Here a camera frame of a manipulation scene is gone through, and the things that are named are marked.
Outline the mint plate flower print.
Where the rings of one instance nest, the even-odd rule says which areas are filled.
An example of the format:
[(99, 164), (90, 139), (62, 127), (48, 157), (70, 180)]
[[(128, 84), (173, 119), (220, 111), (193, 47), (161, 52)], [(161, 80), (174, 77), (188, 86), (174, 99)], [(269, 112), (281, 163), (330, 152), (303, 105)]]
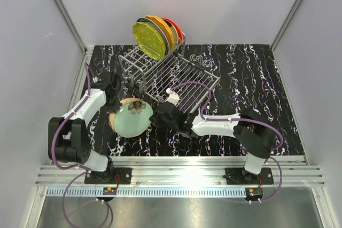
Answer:
[(143, 100), (134, 99), (120, 107), (112, 120), (114, 131), (125, 138), (142, 134), (151, 124), (152, 107)]

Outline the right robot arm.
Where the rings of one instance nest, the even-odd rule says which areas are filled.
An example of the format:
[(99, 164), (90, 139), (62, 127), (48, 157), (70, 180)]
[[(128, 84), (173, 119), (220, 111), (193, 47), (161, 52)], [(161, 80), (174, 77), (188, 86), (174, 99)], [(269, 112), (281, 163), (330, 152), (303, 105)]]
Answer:
[(204, 115), (200, 111), (185, 114), (165, 102), (150, 117), (157, 127), (173, 129), (183, 137), (226, 136), (236, 139), (247, 151), (240, 171), (226, 173), (233, 184), (258, 184), (262, 166), (276, 146), (276, 129), (260, 114), (248, 109), (230, 115)]

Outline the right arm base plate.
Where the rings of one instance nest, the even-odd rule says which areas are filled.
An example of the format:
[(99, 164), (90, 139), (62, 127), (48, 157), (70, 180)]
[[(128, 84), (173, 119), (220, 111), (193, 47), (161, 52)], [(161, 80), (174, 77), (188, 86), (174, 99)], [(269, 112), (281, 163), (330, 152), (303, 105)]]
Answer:
[(227, 185), (273, 185), (274, 179), (270, 168), (262, 168), (258, 175), (247, 172), (244, 168), (225, 168), (223, 178)]

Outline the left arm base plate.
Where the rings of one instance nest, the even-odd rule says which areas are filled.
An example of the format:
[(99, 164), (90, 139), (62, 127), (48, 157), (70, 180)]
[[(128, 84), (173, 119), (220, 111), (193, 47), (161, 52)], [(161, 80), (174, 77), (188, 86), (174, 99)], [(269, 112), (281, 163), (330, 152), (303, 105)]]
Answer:
[(85, 176), (84, 183), (92, 185), (129, 185), (131, 183), (132, 168), (114, 167), (105, 172), (91, 172)]

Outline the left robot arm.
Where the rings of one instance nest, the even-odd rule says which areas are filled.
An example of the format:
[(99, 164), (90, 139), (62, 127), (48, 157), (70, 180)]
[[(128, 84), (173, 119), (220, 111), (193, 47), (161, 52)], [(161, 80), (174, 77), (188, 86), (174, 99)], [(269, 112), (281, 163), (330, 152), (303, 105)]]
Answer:
[(50, 119), (48, 156), (58, 169), (80, 167), (108, 184), (115, 178), (113, 161), (91, 149), (88, 124), (102, 107), (110, 111), (119, 109), (117, 92), (121, 80), (114, 72), (103, 72), (95, 82), (87, 77), (87, 84), (84, 95), (70, 111)]

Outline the yellow dotted scalloped plate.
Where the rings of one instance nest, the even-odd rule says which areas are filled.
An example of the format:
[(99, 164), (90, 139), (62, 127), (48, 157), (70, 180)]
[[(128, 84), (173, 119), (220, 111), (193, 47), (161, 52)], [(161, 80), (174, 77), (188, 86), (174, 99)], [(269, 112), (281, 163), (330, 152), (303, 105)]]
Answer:
[(174, 35), (173, 35), (171, 28), (168, 26), (168, 24), (163, 19), (155, 15), (146, 15), (145, 17), (153, 21), (164, 33), (166, 40), (167, 40), (167, 45), (168, 45), (167, 53), (172, 51), (174, 47)]

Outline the white plate green rim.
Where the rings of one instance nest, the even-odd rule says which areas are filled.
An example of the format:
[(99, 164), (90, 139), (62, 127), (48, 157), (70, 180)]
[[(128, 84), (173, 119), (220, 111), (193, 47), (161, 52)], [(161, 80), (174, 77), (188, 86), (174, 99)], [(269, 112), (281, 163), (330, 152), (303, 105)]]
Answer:
[(133, 25), (133, 36), (139, 48), (155, 60), (163, 59), (174, 46), (171, 29), (154, 15), (138, 18)]

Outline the green dotted scalloped plate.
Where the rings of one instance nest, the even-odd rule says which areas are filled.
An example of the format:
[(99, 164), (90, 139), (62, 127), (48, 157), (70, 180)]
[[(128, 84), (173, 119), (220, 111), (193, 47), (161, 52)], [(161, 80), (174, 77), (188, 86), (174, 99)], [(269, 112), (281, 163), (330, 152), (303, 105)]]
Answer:
[(136, 22), (133, 25), (133, 36), (138, 47), (151, 59), (156, 61), (165, 57), (164, 39), (157, 29), (147, 22)]

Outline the orange red plate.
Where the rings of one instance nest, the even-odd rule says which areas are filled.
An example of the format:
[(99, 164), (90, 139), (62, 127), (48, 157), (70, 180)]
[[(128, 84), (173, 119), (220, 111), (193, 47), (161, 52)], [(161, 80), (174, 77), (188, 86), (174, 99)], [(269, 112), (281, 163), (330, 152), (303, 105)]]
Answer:
[(175, 28), (176, 32), (177, 32), (177, 36), (178, 36), (178, 44), (182, 43), (185, 37), (185, 34), (181, 31), (180, 27), (177, 25), (176, 22), (174, 22), (173, 20), (171, 20), (170, 18), (163, 18), (164, 21), (168, 21), (170, 22), (173, 27)]

